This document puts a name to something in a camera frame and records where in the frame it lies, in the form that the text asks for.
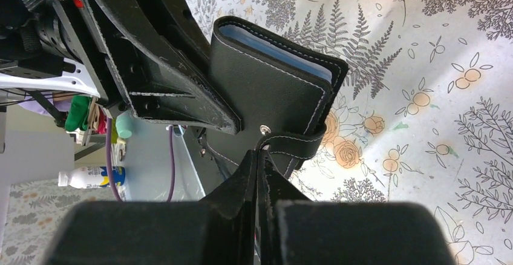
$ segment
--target black cable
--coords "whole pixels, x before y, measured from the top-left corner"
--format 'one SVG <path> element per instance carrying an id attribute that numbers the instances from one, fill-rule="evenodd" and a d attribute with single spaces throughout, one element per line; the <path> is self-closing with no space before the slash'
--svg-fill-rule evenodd
<path id="1" fill-rule="evenodd" d="M 57 97 L 49 95 L 50 97 L 48 97 L 47 99 L 60 99 L 60 98 L 63 98 L 63 97 L 78 96 L 78 95 L 80 95 L 80 93 L 66 94 L 64 96 L 57 96 Z M 35 100 L 35 99 L 17 100 L 17 101 L 14 101 L 14 102 L 0 102 L 0 106 L 12 106 L 12 105 L 17 105 L 19 103 L 31 102 L 33 100 Z"/>
<path id="2" fill-rule="evenodd" d="M 6 93 L 11 93 L 11 94 L 15 94 L 17 96 L 27 96 L 27 90 L 23 89 L 23 88 L 15 88 L 16 90 L 20 90 L 20 91 L 23 91 L 25 94 L 20 94 L 20 93 L 16 93 L 14 91 L 10 91 L 10 90 L 6 90 L 5 88 L 0 88 L 1 91 L 5 91 Z M 53 95 L 56 95 L 56 94 L 68 94 L 68 93 L 72 93 L 71 91 L 55 91 L 55 90 L 35 90 L 35 91 L 39 91 L 41 93 L 44 93 L 44 92 L 48 92 L 48 93 L 51 93 L 51 94 L 43 94 L 43 96 L 53 96 Z"/>

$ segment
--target floral tablecloth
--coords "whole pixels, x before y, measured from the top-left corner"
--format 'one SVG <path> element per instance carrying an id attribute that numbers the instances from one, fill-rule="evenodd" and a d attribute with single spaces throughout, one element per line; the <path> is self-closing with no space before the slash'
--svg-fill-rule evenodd
<path id="1" fill-rule="evenodd" d="M 421 203 L 457 264 L 513 264 L 513 0 L 187 1 L 350 65 L 306 195 Z"/>

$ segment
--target purple cable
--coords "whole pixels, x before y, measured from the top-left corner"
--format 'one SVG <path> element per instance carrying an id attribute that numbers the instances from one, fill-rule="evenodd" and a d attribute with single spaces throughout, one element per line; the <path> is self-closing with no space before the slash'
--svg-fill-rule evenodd
<path id="1" fill-rule="evenodd" d="M 176 175 L 176 168 L 175 168 L 175 154 L 173 150 L 173 126 L 169 127 L 169 150 L 171 153 L 169 155 L 171 156 L 171 187 L 169 188 L 169 194 L 168 199 L 166 200 L 168 203 L 171 202 L 171 199 L 173 198 L 173 192 L 175 191 L 175 175 Z"/>
<path id="2" fill-rule="evenodd" d="M 123 201 L 119 196 L 119 192 L 117 192 L 116 182 L 114 181 L 113 167 L 112 167 L 112 119 L 107 118 L 107 135 L 105 139 L 105 150 L 107 154 L 107 176 L 109 178 L 109 186 L 114 194 L 114 198 L 117 201 Z M 173 126 L 169 127 L 169 151 L 171 155 L 171 187 L 169 189 L 169 195 L 166 202 L 171 202 L 173 198 L 173 192 L 175 190 L 175 175 L 176 175 L 176 167 L 175 167 L 175 155 L 173 152 Z"/>

